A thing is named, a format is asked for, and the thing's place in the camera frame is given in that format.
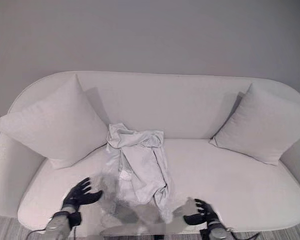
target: gray wall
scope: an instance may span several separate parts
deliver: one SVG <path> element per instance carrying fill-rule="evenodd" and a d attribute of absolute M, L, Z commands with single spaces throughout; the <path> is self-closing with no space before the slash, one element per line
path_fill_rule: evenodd
<path fill-rule="evenodd" d="M 69 70 L 269 78 L 300 92 L 300 0 L 0 0 L 0 114 Z"/>

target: white sofa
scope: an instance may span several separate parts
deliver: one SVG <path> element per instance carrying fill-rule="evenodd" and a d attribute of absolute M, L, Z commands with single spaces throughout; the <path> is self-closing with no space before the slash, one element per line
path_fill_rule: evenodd
<path fill-rule="evenodd" d="M 283 154 L 278 166 L 208 142 L 251 83 L 300 103 L 300 94 L 291 87 L 248 77 L 61 72 L 27 87 L 9 112 L 42 99 L 74 73 L 106 124 L 164 131 L 175 191 L 171 206 L 176 209 L 173 222 L 167 225 L 133 222 L 129 214 L 111 225 L 99 203 L 85 205 L 79 236 L 198 233 L 203 226 L 187 226 L 182 220 L 188 198 L 211 203 L 223 223 L 237 232 L 277 230 L 300 223 L 300 140 Z M 0 133 L 0 216 L 17 217 L 31 230 L 44 228 L 69 189 L 98 174 L 108 159 L 102 147 L 71 167 L 53 169 L 46 158 Z"/>

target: wooden floor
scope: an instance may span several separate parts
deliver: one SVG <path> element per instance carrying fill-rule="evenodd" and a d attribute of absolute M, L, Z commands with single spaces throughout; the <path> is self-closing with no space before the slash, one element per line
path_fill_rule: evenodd
<path fill-rule="evenodd" d="M 29 230 L 21 226 L 15 218 L 0 217 L 0 240 L 25 240 Z M 240 239 L 246 239 L 253 235 L 249 233 L 237 233 Z M 34 233 L 29 238 L 31 240 L 40 240 L 41 235 Z M 77 240 L 93 240 L 95 237 L 77 238 Z M 176 234 L 166 235 L 165 240 L 201 240 L 199 234 Z M 300 240 L 300 224 L 284 230 L 265 231 L 257 238 L 258 240 Z M 150 235 L 145 236 L 116 236 L 105 237 L 105 240 L 153 240 Z"/>

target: wire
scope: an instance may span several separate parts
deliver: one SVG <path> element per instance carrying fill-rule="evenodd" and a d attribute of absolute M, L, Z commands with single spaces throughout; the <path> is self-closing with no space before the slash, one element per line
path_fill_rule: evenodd
<path fill-rule="evenodd" d="M 255 234 L 255 235 L 253 235 L 253 236 L 251 236 L 251 237 L 249 237 L 249 238 L 246 238 L 246 239 L 239 239 L 239 238 L 236 237 L 236 235 L 235 235 L 233 232 L 231 232 L 232 237 L 233 237 L 234 239 L 236 239 L 236 240 L 256 240 L 257 237 L 259 237 L 260 234 L 261 234 L 261 232 L 258 232 L 257 234 Z"/>
<path fill-rule="evenodd" d="M 40 229 L 40 230 L 33 230 L 31 232 L 28 233 L 28 235 L 26 236 L 25 240 L 28 240 L 29 236 L 35 232 L 41 232 L 41 231 L 45 231 L 46 229 Z"/>

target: throw pillow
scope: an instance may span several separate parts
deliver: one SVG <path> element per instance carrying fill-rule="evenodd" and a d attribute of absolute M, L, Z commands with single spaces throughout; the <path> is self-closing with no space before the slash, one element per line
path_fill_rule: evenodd
<path fill-rule="evenodd" d="M 277 166 L 281 155 L 299 139 L 300 104 L 252 84 L 210 143 Z"/>
<path fill-rule="evenodd" d="M 49 158 L 60 169 L 105 144 L 108 129 L 73 75 L 46 98 L 0 117 L 0 132 Z"/>

